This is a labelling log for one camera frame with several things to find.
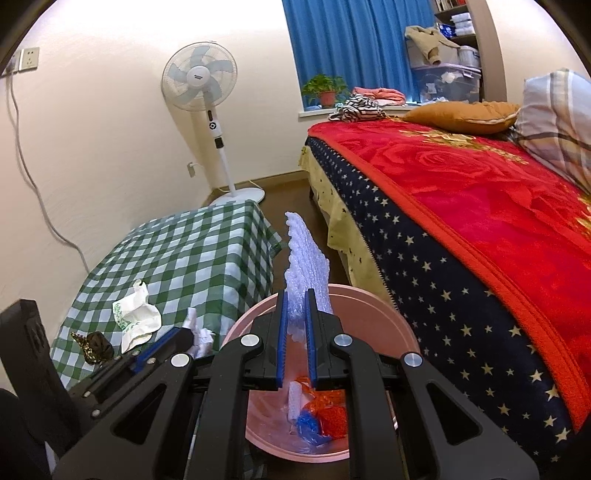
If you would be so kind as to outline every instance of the striped clothing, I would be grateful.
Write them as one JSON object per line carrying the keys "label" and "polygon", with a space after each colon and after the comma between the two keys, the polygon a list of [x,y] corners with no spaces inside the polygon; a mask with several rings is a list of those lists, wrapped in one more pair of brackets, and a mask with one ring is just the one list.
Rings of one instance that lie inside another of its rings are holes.
{"label": "striped clothing", "polygon": [[329,120],[343,122],[363,122],[381,118],[386,118],[384,110],[372,99],[359,94],[351,95],[344,105],[329,115]]}

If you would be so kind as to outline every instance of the fan base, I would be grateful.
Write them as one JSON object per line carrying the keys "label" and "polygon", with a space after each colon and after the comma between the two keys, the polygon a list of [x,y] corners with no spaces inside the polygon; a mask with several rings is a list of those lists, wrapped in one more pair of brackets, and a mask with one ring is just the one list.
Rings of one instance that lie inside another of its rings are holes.
{"label": "fan base", "polygon": [[254,200],[260,203],[263,198],[265,198],[265,190],[255,188],[239,189],[236,191],[235,197],[231,193],[227,193],[215,199],[209,205],[224,205],[229,202],[244,202],[245,200]]}

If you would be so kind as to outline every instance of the potted plant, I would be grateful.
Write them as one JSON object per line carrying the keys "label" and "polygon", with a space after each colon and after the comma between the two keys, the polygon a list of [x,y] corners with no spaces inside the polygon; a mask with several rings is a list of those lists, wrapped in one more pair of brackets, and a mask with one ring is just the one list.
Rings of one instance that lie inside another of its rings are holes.
{"label": "potted plant", "polygon": [[311,78],[301,88],[302,95],[318,98],[322,108],[334,107],[337,97],[347,93],[347,84],[343,77],[329,77],[324,73]]}

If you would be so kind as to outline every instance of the pink clothing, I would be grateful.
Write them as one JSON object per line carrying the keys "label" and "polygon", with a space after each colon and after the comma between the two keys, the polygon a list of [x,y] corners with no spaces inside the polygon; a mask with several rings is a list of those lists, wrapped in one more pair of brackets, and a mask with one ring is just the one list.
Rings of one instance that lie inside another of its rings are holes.
{"label": "pink clothing", "polygon": [[360,94],[364,97],[371,98],[373,100],[383,99],[383,100],[392,100],[393,105],[404,105],[406,103],[406,96],[399,92],[398,90],[394,90],[391,88],[361,88],[355,87],[353,89],[353,94]]}

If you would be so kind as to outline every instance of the orange plastic bag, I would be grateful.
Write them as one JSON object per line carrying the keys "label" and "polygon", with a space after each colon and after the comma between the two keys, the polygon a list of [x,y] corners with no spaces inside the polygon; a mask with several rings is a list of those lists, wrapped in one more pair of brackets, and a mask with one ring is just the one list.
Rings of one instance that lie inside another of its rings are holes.
{"label": "orange plastic bag", "polygon": [[322,408],[343,405],[345,403],[344,390],[318,392],[311,388],[310,379],[308,377],[298,377],[295,379],[295,381],[301,384],[301,389],[304,391],[304,393],[314,397],[311,401],[304,405],[304,408],[312,415],[316,415],[316,413]]}
{"label": "orange plastic bag", "polygon": [[324,436],[341,439],[347,436],[347,409],[341,406],[321,408],[316,413],[320,432]]}

